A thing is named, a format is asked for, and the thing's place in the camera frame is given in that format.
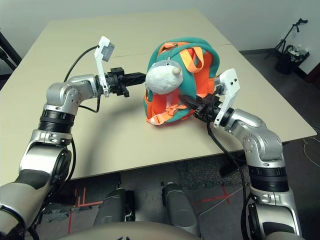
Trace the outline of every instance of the orange backpack strap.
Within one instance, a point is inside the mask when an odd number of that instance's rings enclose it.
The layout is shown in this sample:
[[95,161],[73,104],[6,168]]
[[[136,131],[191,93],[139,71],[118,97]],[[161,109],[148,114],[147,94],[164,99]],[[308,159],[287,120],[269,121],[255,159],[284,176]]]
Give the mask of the orange backpack strap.
[[173,117],[173,115],[179,110],[179,109],[187,109],[188,107],[185,105],[173,105],[173,106],[168,106],[165,108],[165,112],[163,113],[159,113],[159,114],[155,114],[153,112],[153,110],[151,110],[151,115],[152,117],[150,118],[146,118],[146,121],[148,123],[151,123],[153,125],[161,125],[163,124],[165,121],[171,119]]
[[202,70],[202,68],[204,67],[204,55],[202,52],[201,47],[199,46],[195,46],[192,47],[192,49],[195,52],[195,55],[198,57],[201,65],[199,67],[195,66],[194,57],[191,57],[190,52],[188,51],[188,49],[184,49],[180,52],[180,56],[182,58],[182,61],[184,63],[185,68],[190,72],[190,73],[198,73]]

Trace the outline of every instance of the black cable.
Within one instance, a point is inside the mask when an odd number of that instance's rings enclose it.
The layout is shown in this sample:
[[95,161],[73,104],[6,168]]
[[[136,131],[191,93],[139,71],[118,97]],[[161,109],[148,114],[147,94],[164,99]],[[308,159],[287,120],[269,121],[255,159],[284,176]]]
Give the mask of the black cable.
[[249,240],[249,236],[247,233],[247,219],[246,219],[246,212],[247,212],[247,205],[248,202],[250,200],[250,198],[252,197],[251,192],[249,193],[248,197],[246,198],[243,206],[242,206],[242,210],[241,210],[241,229],[245,230],[246,233],[246,239]]
[[[84,52],[74,61],[74,63],[73,63],[72,66],[70,67],[68,73],[66,74],[63,82],[66,82],[66,81],[68,80],[71,71],[74,69],[74,67],[75,67],[76,64],[79,62],[79,60],[80,60],[84,55],[86,55],[87,53],[89,53],[90,51],[95,50],[97,47],[99,47],[99,45],[90,47],[89,49],[87,49],[86,51],[84,51]],[[98,96],[98,97],[97,97],[97,100],[96,100],[96,110],[94,110],[94,109],[92,109],[92,108],[90,108],[90,107],[87,107],[87,106],[82,106],[82,105],[80,105],[79,108],[87,109],[87,110],[89,110],[89,111],[91,111],[91,112],[94,112],[94,113],[99,112],[99,109],[100,109],[100,96]]]
[[36,232],[36,230],[32,226],[29,227],[28,232],[30,233],[33,240],[40,240],[38,233]]
[[74,61],[74,63],[73,63],[72,66],[70,67],[68,73],[66,74],[63,82],[66,82],[66,81],[68,80],[68,77],[69,77],[71,71],[74,69],[75,65],[79,62],[79,60],[80,60],[84,55],[86,55],[87,53],[89,53],[90,51],[95,50],[98,46],[99,46],[99,45],[96,45],[96,46],[90,47],[89,49],[85,50],[85,51]]
[[97,113],[97,112],[99,112],[99,109],[100,109],[100,98],[101,98],[100,95],[96,98],[96,110],[93,110],[90,107],[82,106],[82,105],[80,105],[79,108],[87,109],[87,110],[89,110],[91,112]]
[[[227,156],[227,158],[229,160],[231,160],[237,167],[237,169],[239,170],[239,173],[241,175],[241,183],[242,183],[242,193],[243,193],[243,206],[242,209],[246,209],[246,183],[245,183],[245,177],[244,177],[244,173],[242,172],[242,169],[240,168],[239,164],[237,163],[237,160],[234,156],[231,155],[230,152],[228,152],[227,149],[225,149],[225,147],[218,141],[218,139],[215,137],[214,133],[212,132],[211,128],[210,128],[210,121],[206,123],[206,128],[208,131],[209,136],[212,138],[212,140],[214,141],[214,143],[224,152],[224,154]],[[249,236],[247,233],[247,222],[243,221],[242,219],[242,213],[241,213],[241,234],[242,234],[242,238],[244,240],[249,240]]]
[[58,194],[61,192],[62,188],[66,185],[67,182],[70,181],[72,175],[74,174],[75,171],[75,167],[76,167],[76,159],[77,159],[77,155],[76,155],[76,145],[75,145],[75,141],[72,138],[71,139],[71,145],[72,145],[72,155],[73,155],[73,159],[72,159],[72,167],[71,167],[71,171],[69,176],[67,177],[67,179],[62,183],[62,185],[59,187],[59,189],[54,192],[54,194],[52,194],[41,206],[41,209],[44,209],[49,203],[51,203],[57,196]]

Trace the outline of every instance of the table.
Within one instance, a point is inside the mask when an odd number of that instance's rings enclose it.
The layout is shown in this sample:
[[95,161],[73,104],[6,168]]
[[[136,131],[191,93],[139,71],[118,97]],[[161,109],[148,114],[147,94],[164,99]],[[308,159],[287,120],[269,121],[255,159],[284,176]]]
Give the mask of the table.
[[[158,16],[155,17],[158,21],[161,19],[160,15],[172,14],[172,17],[182,17],[186,13],[199,15],[195,10],[183,10],[142,13],[132,16],[135,16],[137,23],[145,23],[144,19],[150,16]],[[124,19],[127,21],[132,19],[126,16],[115,18],[120,21],[114,21],[117,29],[125,25]],[[72,45],[68,39],[67,29],[71,26],[75,28],[77,25],[83,26],[87,21],[90,24],[86,26],[94,26],[95,21],[99,26],[101,19],[114,18],[98,17],[49,23],[0,91],[0,185],[14,181],[18,175],[19,162],[32,130],[38,125],[43,105],[46,102],[48,86],[53,82],[62,81],[75,58],[85,49],[96,44],[100,36],[104,34],[101,30],[95,32],[91,28],[84,28],[81,32],[74,31],[72,34],[78,41]],[[203,37],[218,52],[221,62],[218,72],[221,73],[229,68],[235,68],[237,71],[240,93],[233,105],[234,108],[243,109],[262,118],[268,128],[276,132],[283,142],[316,134],[311,126],[236,48],[228,43],[218,30],[208,24],[203,17],[198,19],[200,19],[199,24],[210,28],[212,33],[199,31],[198,35],[195,33],[194,36]],[[114,67],[123,67],[126,73],[145,73],[153,49],[162,40],[151,37],[146,41],[143,35],[137,36],[137,42],[148,42],[147,47],[139,53],[137,49],[131,48],[126,51],[120,47],[125,46],[125,40],[119,38],[117,31],[111,31],[111,26],[106,26],[106,29],[108,28],[109,31],[106,32],[110,32],[110,35],[108,33],[105,35],[116,45],[117,51],[110,61],[104,64],[104,71],[108,72]],[[186,36],[187,32],[187,29],[181,29],[180,36]],[[163,39],[177,36],[178,33],[175,32],[174,36],[167,35]],[[86,55],[77,64],[71,76],[87,73],[97,73],[93,52]],[[131,86],[128,90],[129,98],[116,95],[109,98],[102,97],[99,113],[79,109],[72,129],[77,152],[73,178],[222,153],[208,136],[205,124],[193,117],[167,126],[156,127],[146,123],[143,107],[144,84]],[[96,100],[87,100],[83,105],[95,108]],[[242,149],[241,144],[222,128],[216,130],[215,133],[229,151]]]

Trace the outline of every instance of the backpack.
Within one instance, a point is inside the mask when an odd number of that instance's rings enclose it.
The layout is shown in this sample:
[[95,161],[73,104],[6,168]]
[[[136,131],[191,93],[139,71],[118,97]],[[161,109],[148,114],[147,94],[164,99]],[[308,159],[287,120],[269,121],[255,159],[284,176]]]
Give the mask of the backpack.
[[177,89],[166,94],[146,90],[143,101],[146,121],[153,125],[185,120],[192,115],[194,110],[182,104],[179,96],[187,95],[196,99],[197,96],[203,98],[213,94],[214,77],[220,63],[218,54],[210,44],[197,37],[183,37],[163,42],[151,55],[147,70],[162,60],[177,62],[181,66],[183,81]]

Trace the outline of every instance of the floor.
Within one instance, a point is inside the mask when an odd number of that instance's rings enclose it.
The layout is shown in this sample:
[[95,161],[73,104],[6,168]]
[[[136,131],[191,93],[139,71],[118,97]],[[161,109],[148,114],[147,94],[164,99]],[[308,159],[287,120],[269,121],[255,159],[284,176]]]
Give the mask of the floor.
[[[310,124],[320,127],[320,90],[302,81],[295,73],[283,75],[274,69],[276,59],[264,59],[264,54],[246,55],[246,59],[273,85],[273,87],[301,114]],[[307,139],[307,153],[320,164],[320,146]],[[302,140],[289,142],[283,147],[289,184],[294,191],[296,207],[305,239],[319,239],[320,222],[320,168],[306,159]],[[65,189],[68,194],[75,194],[76,205],[51,205],[43,215],[41,224],[36,228],[42,240],[53,240],[69,233],[89,228],[98,212],[98,205],[104,196],[118,185],[135,191],[136,220],[168,223],[166,209],[162,204],[162,183],[182,183],[182,178],[192,178],[196,184],[184,186],[184,190],[198,214],[227,200],[199,218],[200,230],[206,240],[240,240],[240,213],[242,206],[241,186],[237,181],[210,180],[203,177],[201,166],[218,169],[217,158],[195,159],[192,166],[181,170],[181,163],[169,163],[119,174],[93,177],[86,181],[72,181]],[[236,172],[234,179],[239,180]]]

